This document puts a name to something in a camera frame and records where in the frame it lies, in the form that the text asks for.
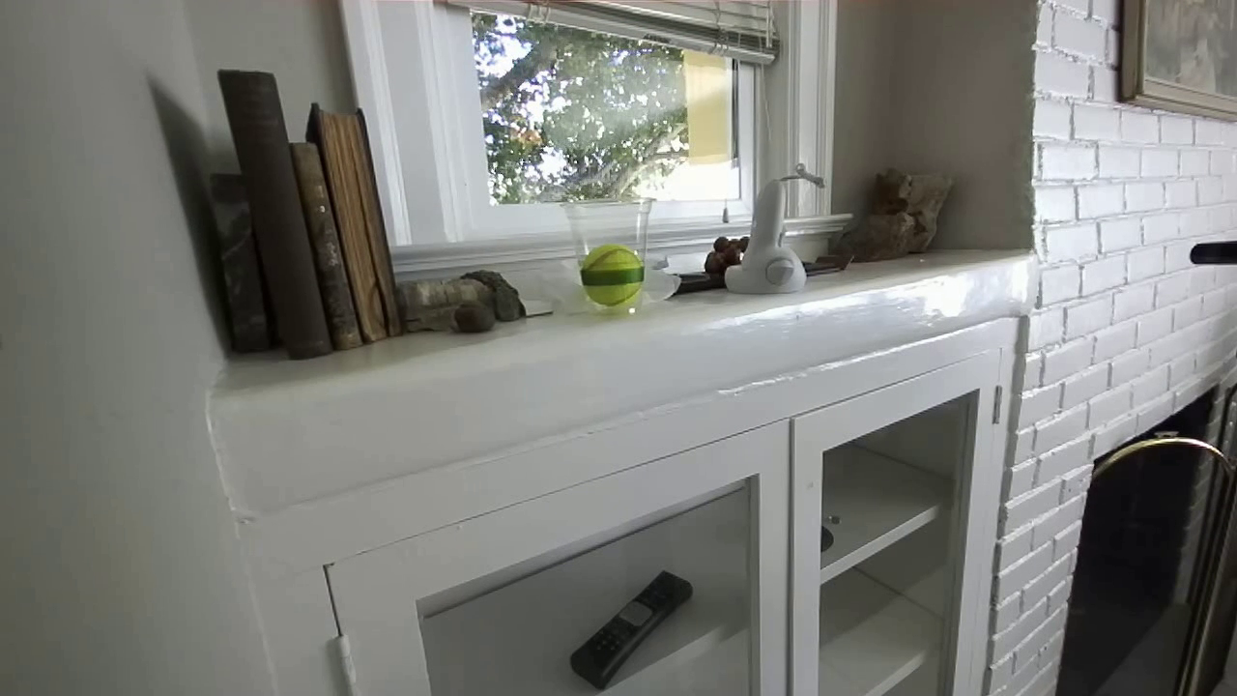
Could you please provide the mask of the brown wooden bead figure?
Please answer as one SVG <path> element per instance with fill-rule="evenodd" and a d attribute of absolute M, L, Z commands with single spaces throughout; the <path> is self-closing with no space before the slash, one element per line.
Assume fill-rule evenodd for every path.
<path fill-rule="evenodd" d="M 713 244 L 713 250 L 709 250 L 709 258 L 705 258 L 705 275 L 709 275 L 713 281 L 723 281 L 728 270 L 741 258 L 746 247 L 751 247 L 746 238 L 720 238 L 720 240 Z"/>

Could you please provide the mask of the white framed window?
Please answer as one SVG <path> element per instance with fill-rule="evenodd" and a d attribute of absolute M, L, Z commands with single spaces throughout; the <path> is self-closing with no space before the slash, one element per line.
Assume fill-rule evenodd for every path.
<path fill-rule="evenodd" d="M 439 0 L 338 0 L 407 275 L 573 250 L 573 203 L 646 199 L 662 247 L 754 226 L 768 177 L 832 171 L 840 0 L 774 0 L 776 57 L 575 31 Z M 825 185 L 782 222 L 832 226 Z"/>

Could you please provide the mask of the white swan figurine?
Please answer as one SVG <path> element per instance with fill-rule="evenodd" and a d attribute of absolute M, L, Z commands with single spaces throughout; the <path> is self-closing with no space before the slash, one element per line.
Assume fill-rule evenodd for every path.
<path fill-rule="evenodd" d="M 782 244 L 782 205 L 792 183 L 825 185 L 804 161 L 787 173 L 768 177 L 754 203 L 754 229 L 751 247 L 741 258 L 723 275 L 733 294 L 802 294 L 804 292 L 804 263 L 798 250 Z"/>

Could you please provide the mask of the green tennis ball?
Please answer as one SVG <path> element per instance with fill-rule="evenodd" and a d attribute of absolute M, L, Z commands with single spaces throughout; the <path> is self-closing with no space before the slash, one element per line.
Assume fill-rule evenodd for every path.
<path fill-rule="evenodd" d="M 580 263 L 580 281 L 598 305 L 629 305 L 646 287 L 646 258 L 622 244 L 593 247 Z"/>

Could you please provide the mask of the brown carved ornament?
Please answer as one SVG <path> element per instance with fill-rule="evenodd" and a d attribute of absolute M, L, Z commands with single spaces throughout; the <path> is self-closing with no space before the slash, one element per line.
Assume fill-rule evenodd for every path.
<path fill-rule="evenodd" d="M 863 216 L 834 240 L 834 250 L 850 263 L 930 250 L 952 189 L 954 183 L 945 173 L 881 171 L 867 189 Z"/>

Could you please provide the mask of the black fireplace screen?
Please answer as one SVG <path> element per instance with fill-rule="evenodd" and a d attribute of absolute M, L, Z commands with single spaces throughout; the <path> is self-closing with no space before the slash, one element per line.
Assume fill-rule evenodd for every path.
<path fill-rule="evenodd" d="M 1058 696 L 1216 696 L 1234 645 L 1234 396 L 1095 466 Z"/>

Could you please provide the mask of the dark stone figurine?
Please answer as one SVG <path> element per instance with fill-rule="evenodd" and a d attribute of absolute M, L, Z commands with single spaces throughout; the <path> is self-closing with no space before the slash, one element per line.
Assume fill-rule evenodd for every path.
<path fill-rule="evenodd" d="M 499 270 L 401 281 L 399 308 L 407 332 L 492 332 L 526 317 L 522 294 Z"/>

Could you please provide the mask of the beige window blinds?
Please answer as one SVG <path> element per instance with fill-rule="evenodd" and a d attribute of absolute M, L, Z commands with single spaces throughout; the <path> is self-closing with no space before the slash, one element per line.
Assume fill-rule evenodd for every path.
<path fill-rule="evenodd" d="M 443 7 L 517 15 L 617 40 L 646 40 L 768 65 L 776 57 L 774 0 L 439 0 Z"/>

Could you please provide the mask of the black remote control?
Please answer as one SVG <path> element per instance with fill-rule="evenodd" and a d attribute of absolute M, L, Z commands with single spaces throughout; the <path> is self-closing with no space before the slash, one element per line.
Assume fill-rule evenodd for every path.
<path fill-rule="evenodd" d="M 573 672 L 606 689 L 633 650 L 692 600 L 692 584 L 678 571 L 658 571 L 617 616 L 610 616 L 573 656 Z"/>

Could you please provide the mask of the white glass-door cabinet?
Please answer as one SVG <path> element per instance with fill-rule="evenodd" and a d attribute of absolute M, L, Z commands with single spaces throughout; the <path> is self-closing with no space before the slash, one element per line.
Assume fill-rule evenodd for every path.
<path fill-rule="evenodd" d="M 244 365 L 273 696 L 982 696 L 1019 254 Z M 692 584 L 616 672 L 570 656 Z"/>

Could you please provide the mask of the framed picture above fireplace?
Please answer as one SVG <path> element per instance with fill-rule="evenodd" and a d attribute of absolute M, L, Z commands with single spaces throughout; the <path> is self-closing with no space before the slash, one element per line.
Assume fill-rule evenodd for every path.
<path fill-rule="evenodd" d="M 1237 0 L 1117 0 L 1117 96 L 1237 118 Z"/>

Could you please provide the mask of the clear drinking glass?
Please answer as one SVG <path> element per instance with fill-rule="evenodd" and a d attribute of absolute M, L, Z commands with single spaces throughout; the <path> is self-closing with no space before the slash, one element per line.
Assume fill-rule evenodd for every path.
<path fill-rule="evenodd" d="M 593 305 L 626 314 L 640 301 L 648 279 L 646 222 L 646 199 L 570 205 L 575 279 Z"/>

